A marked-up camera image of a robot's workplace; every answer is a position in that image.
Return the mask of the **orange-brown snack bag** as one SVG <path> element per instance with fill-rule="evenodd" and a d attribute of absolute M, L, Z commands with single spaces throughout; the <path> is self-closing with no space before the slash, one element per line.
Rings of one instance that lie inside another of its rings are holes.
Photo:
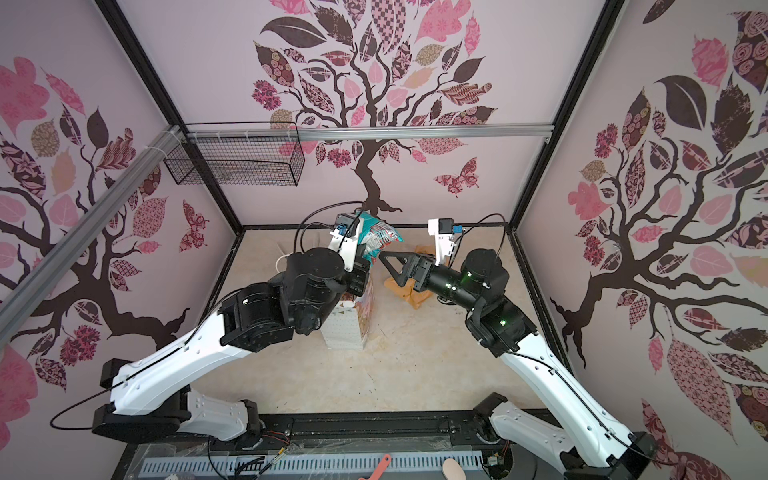
<path fill-rule="evenodd" d="M 414 252 L 433 256 L 435 254 L 435 248 L 433 246 L 417 245 Z M 406 301 L 414 310 L 418 310 L 428 299 L 433 297 L 433 294 L 429 291 L 415 291 L 413 279 L 409 279 L 406 285 L 401 287 L 392 277 L 389 277 L 384 281 L 384 286 L 399 298 Z"/>

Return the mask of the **teal pink snack packet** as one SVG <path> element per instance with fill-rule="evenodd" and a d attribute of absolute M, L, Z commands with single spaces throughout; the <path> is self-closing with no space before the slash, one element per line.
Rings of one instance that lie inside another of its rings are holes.
<path fill-rule="evenodd" d="M 362 230 L 358 235 L 357 255 L 373 263 L 380 252 L 395 242 L 402 242 L 400 233 L 390 224 L 363 212 L 359 217 Z"/>

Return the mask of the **white patterned paper gift bag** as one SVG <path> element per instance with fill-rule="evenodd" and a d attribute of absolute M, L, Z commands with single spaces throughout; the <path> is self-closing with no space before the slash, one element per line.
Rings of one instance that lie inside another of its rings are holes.
<path fill-rule="evenodd" d="M 326 346 L 331 350 L 364 349 L 371 325 L 373 285 L 368 280 L 362 296 L 344 293 L 321 327 Z"/>

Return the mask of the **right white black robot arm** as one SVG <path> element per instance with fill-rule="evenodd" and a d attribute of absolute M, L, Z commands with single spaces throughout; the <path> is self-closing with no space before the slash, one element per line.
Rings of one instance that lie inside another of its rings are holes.
<path fill-rule="evenodd" d="M 454 270 L 428 255 L 383 252 L 400 286 L 408 281 L 467 312 L 477 343 L 516 372 L 556 419 L 550 424 L 503 400 L 490 410 L 495 435 L 515 443 L 566 479 L 638 479 L 656 442 L 609 414 L 556 358 L 536 325 L 505 295 L 509 273 L 491 249 L 471 251 Z"/>

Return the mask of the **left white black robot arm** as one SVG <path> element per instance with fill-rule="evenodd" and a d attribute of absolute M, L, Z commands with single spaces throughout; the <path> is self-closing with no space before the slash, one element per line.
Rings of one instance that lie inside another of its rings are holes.
<path fill-rule="evenodd" d="M 100 384 L 108 403 L 94 413 L 92 433 L 127 444 L 175 434 L 233 441 L 260 438 L 255 402 L 228 402 L 193 382 L 234 360 L 321 328 L 341 297 L 360 296 L 371 263 L 330 248 L 289 256 L 285 271 L 250 284 L 215 307 L 191 332 L 141 360 L 105 363 Z"/>

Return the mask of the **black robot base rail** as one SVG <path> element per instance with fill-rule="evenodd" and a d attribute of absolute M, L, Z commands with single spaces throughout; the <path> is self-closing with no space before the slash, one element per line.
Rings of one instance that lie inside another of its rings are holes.
<path fill-rule="evenodd" d="M 232 479 L 359 479 L 366 474 L 329 475 L 320 478 L 266 474 L 286 455 L 356 454 L 397 452 L 479 451 L 483 471 L 466 472 L 469 479 L 558 479 L 560 473 L 538 457 L 507 440 L 492 436 L 490 427 L 471 410 L 265 414 L 259 440 L 223 442 L 179 434 L 155 443 L 130 445 L 113 473 L 115 479 L 139 479 L 139 467 L 147 458 L 271 455 L 273 459 L 252 476 L 235 469 Z M 441 479 L 441 473 L 387 473 L 384 479 Z M 155 479 L 196 478 L 171 474 Z"/>

